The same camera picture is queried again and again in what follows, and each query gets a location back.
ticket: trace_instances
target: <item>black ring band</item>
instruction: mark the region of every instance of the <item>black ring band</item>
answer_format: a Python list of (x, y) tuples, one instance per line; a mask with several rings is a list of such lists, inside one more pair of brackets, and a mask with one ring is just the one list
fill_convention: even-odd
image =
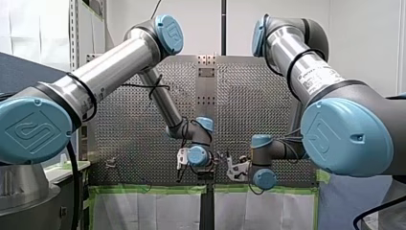
[(208, 144), (204, 144), (204, 143), (200, 143), (200, 142), (191, 142), (192, 145), (199, 145), (199, 146), (205, 146), (205, 147), (209, 147), (210, 145)]
[(89, 86), (87, 86), (83, 81), (81, 81), (78, 77), (76, 77), (72, 73), (68, 72), (68, 73), (66, 73), (66, 76), (69, 76), (71, 79), (79, 82), (79, 84), (86, 90), (87, 94), (89, 95), (90, 101), (93, 104), (93, 113), (92, 113), (92, 115), (90, 115), (88, 118), (86, 118), (83, 121), (88, 122), (88, 121), (92, 120), (96, 116), (96, 113), (98, 112), (98, 101), (96, 100), (95, 95), (93, 94), (93, 92), (89, 88)]
[(323, 89), (320, 93), (318, 93), (316, 96), (314, 96), (310, 102), (307, 103), (307, 106), (310, 106), (311, 104), (321, 100), (325, 95), (331, 93), (332, 91), (342, 88), (344, 86), (348, 86), (348, 85), (353, 85), (353, 84), (361, 84), (361, 85), (366, 85), (364, 82), (360, 81), (360, 80), (344, 80), (332, 85), (329, 85), (328, 87), (326, 87), (325, 89)]
[(71, 117), (72, 122), (74, 124), (73, 130), (76, 130), (77, 128), (79, 128), (81, 126), (81, 119), (78, 116), (78, 114), (75, 112), (75, 110), (72, 108), (72, 106), (69, 105), (68, 103), (66, 103), (66, 101), (62, 97), (60, 97), (54, 90), (52, 90), (51, 88), (49, 88), (46, 85), (43, 85), (41, 83), (34, 86), (34, 88), (41, 91), (45, 95), (47, 95), (56, 104), (59, 104), (61, 107), (63, 107), (66, 110), (66, 112)]
[(308, 40), (310, 40), (310, 26), (306, 19), (303, 18), (302, 21), (304, 22), (304, 43), (308, 44)]
[(253, 165), (253, 166), (259, 166), (259, 167), (271, 167), (272, 165), (271, 164), (256, 164), (256, 163), (253, 163), (252, 162), (252, 160), (251, 160), (251, 164)]
[(319, 49), (308, 49), (305, 50), (299, 54), (297, 54), (295, 56), (295, 58), (293, 58), (293, 60), (290, 62), (289, 67), (287, 68), (287, 74), (286, 74), (286, 81), (287, 81), (287, 87), (289, 88), (290, 93), (293, 95), (293, 97), (295, 97), (299, 102), (301, 101), (298, 97), (298, 95), (296, 95), (296, 93), (293, 91), (293, 87), (292, 87), (292, 83), (291, 83), (291, 75), (292, 75), (292, 70), (293, 70), (293, 66), (295, 66), (296, 62), (298, 62), (298, 60), (300, 60), (303, 56), (310, 54), (310, 53), (316, 53), (320, 58), (322, 58), (323, 60), (326, 60), (326, 55), (323, 53), (323, 51), (319, 50)]

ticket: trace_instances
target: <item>pegboard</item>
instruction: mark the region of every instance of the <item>pegboard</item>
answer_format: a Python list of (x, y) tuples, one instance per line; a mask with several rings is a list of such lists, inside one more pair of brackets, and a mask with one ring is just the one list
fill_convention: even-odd
[[(200, 76), (202, 68), (208, 68), (203, 57), (213, 60), (209, 65), (213, 76)], [(253, 134), (285, 134), (291, 97), (284, 79), (274, 76), (261, 59), (177, 56), (167, 58), (157, 68), (183, 116), (214, 119), (215, 152), (224, 153), (229, 148), (237, 160), (249, 154)], [(138, 76), (129, 82), (141, 84)], [(181, 141), (167, 136), (166, 124), (144, 88), (120, 87), (98, 111), (89, 131), (89, 149), (96, 155), (91, 184), (179, 185), (175, 182), (176, 154)], [(108, 163), (112, 159), (113, 167)], [(308, 161), (296, 165), (276, 161), (274, 170), (280, 185), (314, 186), (315, 170)], [(225, 172), (225, 164), (217, 168), (215, 183), (234, 183)], [(195, 184), (196, 175), (186, 171), (180, 185)]]
[[(235, 161), (250, 154), (254, 134), (286, 133), (291, 108), (291, 95), (286, 79), (273, 74), (263, 58), (218, 57), (216, 151), (228, 150)], [(292, 164), (274, 160), (273, 171), (279, 185), (291, 187), (316, 186), (316, 172), (309, 160)], [(232, 183), (222, 164), (216, 183)]]

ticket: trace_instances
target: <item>black cable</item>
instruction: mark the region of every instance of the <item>black cable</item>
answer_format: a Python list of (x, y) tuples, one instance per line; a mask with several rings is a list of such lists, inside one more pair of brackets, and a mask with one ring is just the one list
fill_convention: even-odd
[(8, 99), (9, 97), (14, 96), (16, 93), (0, 93), (0, 103)]
[(74, 179), (74, 213), (72, 216), (72, 230), (76, 230), (78, 228), (79, 223), (79, 209), (80, 209), (80, 187), (79, 187), (79, 169), (78, 169), (78, 162), (76, 160), (75, 151), (72, 146), (72, 143), (69, 141), (68, 145), (66, 146), (68, 149), (69, 158), (71, 160), (72, 165), (72, 176)]
[(159, 84), (162, 79), (162, 74), (159, 75), (158, 79), (154, 83), (154, 85), (141, 85), (141, 84), (133, 84), (133, 83), (124, 83), (122, 86), (131, 86), (131, 87), (139, 87), (139, 88), (151, 88), (149, 91), (148, 97), (150, 100), (152, 100), (152, 93), (156, 88), (166, 88), (167, 90), (170, 90), (170, 86), (166, 84)]
[(267, 32), (266, 32), (266, 22), (268, 21), (268, 17), (269, 17), (269, 15), (268, 15), (268, 13), (266, 13), (264, 16), (263, 16), (263, 24), (262, 24), (262, 28), (263, 28), (263, 37), (262, 37), (262, 43), (263, 43), (263, 57), (265, 58), (265, 62), (266, 62), (266, 65), (268, 66), (268, 68), (272, 71), (272, 73), (274, 73), (275, 75), (277, 75), (277, 76), (280, 76), (280, 77), (283, 77), (283, 75), (280, 73), (280, 72), (278, 72), (278, 71), (276, 71), (275, 69), (274, 69), (274, 67), (272, 67), (272, 65), (269, 63), (269, 61), (268, 61), (268, 55), (267, 55), (267, 48), (268, 48), (268, 42), (266, 41), (266, 36), (267, 36)]
[(150, 19), (152, 19), (155, 16), (156, 11), (158, 11), (159, 5), (161, 4), (162, 0), (159, 0), (158, 3), (155, 6), (155, 10), (152, 13), (152, 16)]
[(248, 165), (248, 187), (250, 188), (251, 192), (253, 192), (253, 194), (259, 196), (262, 195), (265, 191), (261, 190), (259, 193), (255, 192), (255, 190), (253, 189), (253, 187), (251, 186), (251, 175), (250, 175), (250, 171), (251, 171), (251, 164)]
[(289, 67), (287, 68), (287, 73), (286, 73), (287, 87), (289, 88), (289, 91), (293, 95), (293, 97), (295, 97), (299, 102), (301, 100), (299, 99), (298, 95), (296, 95), (296, 93), (293, 91), (293, 87), (292, 87), (292, 83), (291, 83), (292, 70), (293, 70), (293, 66), (295, 66), (296, 62), (298, 62), (298, 60), (300, 60), (303, 56), (305, 56), (309, 53), (316, 53), (320, 58), (322, 58), (323, 60), (326, 60), (326, 55), (325, 55), (325, 53), (323, 53), (323, 51), (321, 51), (319, 49), (310, 48), (308, 50), (305, 50), (305, 51), (297, 54), (295, 56), (295, 58), (293, 58), (293, 60), (290, 62)]
[(185, 166), (185, 169), (183, 169), (183, 170), (178, 170), (176, 183), (182, 182), (183, 175), (185, 174), (185, 171), (186, 171), (187, 168), (188, 168), (188, 165)]
[(83, 121), (88, 122), (88, 121), (92, 120), (96, 116), (96, 113), (98, 112), (98, 101), (96, 100), (95, 95), (93, 94), (93, 92), (89, 88), (89, 86), (87, 86), (87, 84), (85, 84), (80, 78), (76, 77), (74, 74), (68, 72), (68, 73), (66, 73), (66, 76), (69, 76), (71, 79), (79, 82), (79, 84), (86, 90), (87, 94), (89, 95), (90, 101), (93, 104), (93, 113), (88, 118), (84, 119)]
[(363, 218), (366, 217), (367, 215), (370, 215), (370, 214), (372, 214), (372, 213), (376, 213), (376, 212), (378, 212), (378, 211), (387, 209), (387, 208), (389, 208), (389, 207), (392, 207), (392, 206), (394, 206), (394, 205), (396, 205), (396, 204), (398, 204), (398, 203), (404, 202), (404, 201), (406, 201), (406, 195), (405, 195), (405, 196), (402, 196), (401, 198), (398, 198), (398, 199), (392, 200), (392, 201), (390, 201), (390, 202), (381, 204), (381, 205), (379, 205), (379, 206), (377, 206), (377, 207), (374, 207), (374, 208), (372, 208), (372, 209), (370, 209), (370, 210), (368, 210), (368, 211), (366, 211), (366, 212), (364, 212), (364, 213), (358, 215), (358, 216), (354, 219), (354, 221), (352, 222), (352, 225), (354, 226), (355, 230), (359, 230), (358, 225), (357, 225), (357, 223), (358, 223), (359, 220), (363, 219)]
[(186, 123), (182, 126), (182, 144), (180, 145), (180, 149), (184, 148), (188, 143), (187, 134), (189, 132), (189, 120), (187, 117), (183, 117)]

